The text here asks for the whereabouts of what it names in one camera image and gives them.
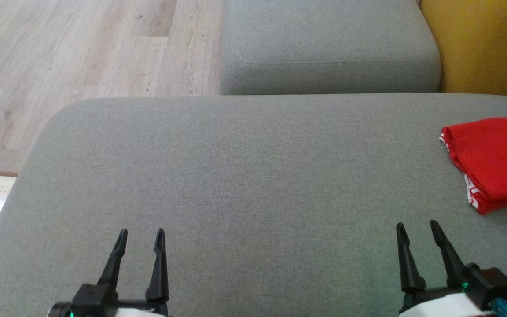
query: gray fabric surface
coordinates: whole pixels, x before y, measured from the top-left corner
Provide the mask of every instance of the gray fabric surface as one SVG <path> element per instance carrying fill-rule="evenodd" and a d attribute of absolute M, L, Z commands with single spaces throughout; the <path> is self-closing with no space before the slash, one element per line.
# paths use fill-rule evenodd
<path fill-rule="evenodd" d="M 435 40 L 413 0 L 226 0 L 223 94 L 437 92 Z"/>
<path fill-rule="evenodd" d="M 101 99 L 59 112 L 0 216 L 0 316 L 45 316 L 95 282 L 129 229 L 118 292 L 140 299 L 167 234 L 170 314 L 396 316 L 406 225 L 430 287 L 437 219 L 463 261 L 507 274 L 507 208 L 485 217 L 438 140 L 507 116 L 451 94 Z"/>

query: folded garment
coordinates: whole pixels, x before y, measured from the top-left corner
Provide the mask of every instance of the folded garment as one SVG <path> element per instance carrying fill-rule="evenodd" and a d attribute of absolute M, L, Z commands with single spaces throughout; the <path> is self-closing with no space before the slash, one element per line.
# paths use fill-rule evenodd
<path fill-rule="evenodd" d="M 469 203 L 480 214 L 507 206 L 507 118 L 444 127 L 439 139 L 465 175 Z"/>

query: mustard yellow fabric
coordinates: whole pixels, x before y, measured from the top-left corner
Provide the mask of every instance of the mustard yellow fabric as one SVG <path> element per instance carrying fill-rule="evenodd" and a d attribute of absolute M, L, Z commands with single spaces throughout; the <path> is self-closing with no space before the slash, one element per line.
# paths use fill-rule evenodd
<path fill-rule="evenodd" d="M 441 53 L 441 92 L 507 95 L 507 0 L 422 0 Z"/>

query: wooden floor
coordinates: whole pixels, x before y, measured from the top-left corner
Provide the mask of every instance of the wooden floor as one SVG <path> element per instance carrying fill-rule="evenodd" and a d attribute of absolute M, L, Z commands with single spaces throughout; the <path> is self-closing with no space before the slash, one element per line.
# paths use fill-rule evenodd
<path fill-rule="evenodd" d="M 0 0 L 0 170 L 60 108 L 218 94 L 222 0 Z"/>

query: red cloth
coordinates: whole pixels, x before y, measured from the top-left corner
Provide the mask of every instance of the red cloth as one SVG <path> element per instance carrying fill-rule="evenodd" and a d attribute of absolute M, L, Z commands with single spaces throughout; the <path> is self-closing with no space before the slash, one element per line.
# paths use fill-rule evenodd
<path fill-rule="evenodd" d="M 439 139 L 465 175 L 469 203 L 480 214 L 507 206 L 507 118 L 444 127 Z"/>

